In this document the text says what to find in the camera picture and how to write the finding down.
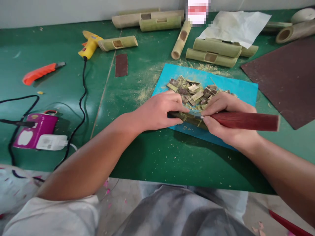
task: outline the hand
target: hand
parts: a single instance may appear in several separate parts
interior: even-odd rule
[[[189,109],[183,106],[181,96],[174,91],[167,91],[151,97],[132,113],[135,119],[139,121],[141,132],[144,132],[183,123],[179,118],[168,118],[167,113],[169,111],[189,112]]]
[[[226,144],[236,149],[253,145],[260,137],[257,131],[228,128],[210,117],[222,110],[234,112],[257,113],[256,109],[228,93],[219,92],[209,102],[207,108],[201,113],[203,121],[211,134],[221,138]]]

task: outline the brown sandpaper sheet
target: brown sandpaper sheet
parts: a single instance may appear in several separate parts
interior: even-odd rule
[[[115,78],[128,75],[128,57],[127,54],[116,56]]]
[[[315,119],[315,39],[297,40],[242,65],[294,128]]]

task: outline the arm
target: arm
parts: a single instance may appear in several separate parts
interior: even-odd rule
[[[264,139],[256,131],[220,125],[210,115],[222,110],[256,113],[256,109],[232,95],[218,93],[201,114],[210,133],[248,157],[278,195],[315,227],[315,165]]]
[[[179,118],[167,118],[169,111],[189,112],[173,91],[158,94],[134,112],[121,115],[54,171],[37,197],[63,201],[93,195],[140,133],[182,123]]]

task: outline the person's left hand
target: person's left hand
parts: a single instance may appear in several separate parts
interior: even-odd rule
[[[183,106],[180,94],[174,91],[167,91],[151,97],[132,112],[132,116],[137,119],[141,132],[183,123],[179,118],[168,118],[167,113],[169,111],[189,112],[189,109]]]

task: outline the white sleeve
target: white sleeve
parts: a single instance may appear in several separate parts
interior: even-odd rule
[[[75,201],[32,198],[4,228],[3,236],[95,235],[99,201],[90,196]]]

